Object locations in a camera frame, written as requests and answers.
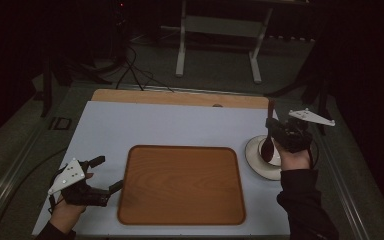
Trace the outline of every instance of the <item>table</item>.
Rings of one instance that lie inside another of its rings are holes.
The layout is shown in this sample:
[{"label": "table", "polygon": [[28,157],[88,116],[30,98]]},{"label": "table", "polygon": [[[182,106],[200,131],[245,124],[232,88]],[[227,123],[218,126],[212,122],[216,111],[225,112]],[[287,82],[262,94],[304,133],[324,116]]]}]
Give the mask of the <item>table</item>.
[{"label": "table", "polygon": [[186,54],[186,31],[190,31],[256,38],[256,45],[254,49],[250,51],[249,59],[254,82],[261,83],[257,56],[260,51],[261,44],[264,40],[273,9],[268,8],[265,13],[262,13],[264,14],[263,22],[255,22],[188,15],[186,11],[186,2],[186,0],[182,1],[182,15],[180,21],[180,47],[177,57],[176,76],[183,76]]},{"label": "table", "polygon": [[[73,157],[84,161],[104,155],[106,162],[93,169],[95,175],[88,184],[107,188],[123,178],[127,153],[135,145],[229,147],[237,154],[247,217],[235,226],[126,226],[117,220],[116,193],[107,207],[87,209],[75,227],[77,233],[90,237],[288,235],[286,212],[276,202],[280,182],[261,177],[245,159],[247,142],[266,134],[267,103],[264,97],[96,91],[84,109],[61,166]],[[33,235],[49,219],[48,207],[46,202]]]}]

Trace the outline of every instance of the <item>hand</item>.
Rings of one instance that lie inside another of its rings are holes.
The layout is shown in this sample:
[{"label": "hand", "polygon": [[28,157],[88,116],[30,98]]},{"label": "hand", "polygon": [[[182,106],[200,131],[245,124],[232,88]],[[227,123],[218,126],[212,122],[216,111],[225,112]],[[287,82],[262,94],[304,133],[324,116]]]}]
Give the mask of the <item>hand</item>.
[{"label": "hand", "polygon": [[307,150],[291,153],[284,149],[278,142],[273,141],[281,159],[282,171],[295,169],[310,169],[310,155]]},{"label": "hand", "polygon": [[[86,179],[93,176],[93,173],[86,173]],[[58,198],[58,204],[52,212],[49,222],[61,232],[68,234],[76,225],[80,215],[86,210],[86,206],[68,204],[62,194]]]}]

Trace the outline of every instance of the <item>black sleeve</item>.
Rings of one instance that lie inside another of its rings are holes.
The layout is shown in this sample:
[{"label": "black sleeve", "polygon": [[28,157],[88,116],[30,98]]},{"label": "black sleeve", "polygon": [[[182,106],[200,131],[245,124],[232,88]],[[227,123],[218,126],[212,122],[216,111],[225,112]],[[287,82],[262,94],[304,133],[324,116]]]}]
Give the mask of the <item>black sleeve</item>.
[{"label": "black sleeve", "polygon": [[321,206],[315,187],[318,172],[298,169],[281,172],[283,191],[277,202],[288,213],[290,239],[339,239],[338,230]]},{"label": "black sleeve", "polygon": [[58,228],[54,227],[50,222],[46,224],[46,226],[42,229],[42,231],[37,235],[35,240],[74,240],[76,237],[76,232],[73,230],[68,233],[68,235],[64,234]]}]

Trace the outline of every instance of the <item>wooden tray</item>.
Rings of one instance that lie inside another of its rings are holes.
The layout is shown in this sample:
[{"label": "wooden tray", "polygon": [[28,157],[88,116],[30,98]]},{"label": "wooden tray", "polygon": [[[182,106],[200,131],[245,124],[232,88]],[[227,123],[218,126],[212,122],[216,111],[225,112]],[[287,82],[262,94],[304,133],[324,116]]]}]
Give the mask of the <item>wooden tray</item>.
[{"label": "wooden tray", "polygon": [[118,219],[125,225],[239,225],[246,212],[236,153],[223,147],[130,149]]}]

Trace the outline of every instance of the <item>white table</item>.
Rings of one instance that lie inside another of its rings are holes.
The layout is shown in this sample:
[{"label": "white table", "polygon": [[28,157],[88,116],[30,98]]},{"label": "white table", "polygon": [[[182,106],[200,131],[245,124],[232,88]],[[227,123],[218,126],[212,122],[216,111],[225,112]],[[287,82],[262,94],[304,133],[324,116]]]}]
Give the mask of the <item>white table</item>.
[{"label": "white table", "polygon": [[[204,95],[189,95],[194,96],[199,99]],[[280,182],[261,177],[245,159],[248,140],[266,134],[266,109],[132,102],[88,102],[61,166],[73,158],[84,161],[104,155],[106,162],[91,170],[95,175],[88,184],[107,188],[123,178],[128,151],[135,145],[229,147],[238,158],[246,220],[238,226],[126,226],[117,220],[120,196],[117,192],[107,207],[88,207],[75,227],[78,235],[249,237],[289,234],[286,212],[276,202],[281,191]],[[48,208],[46,202],[33,235],[37,235],[49,220]]]}]

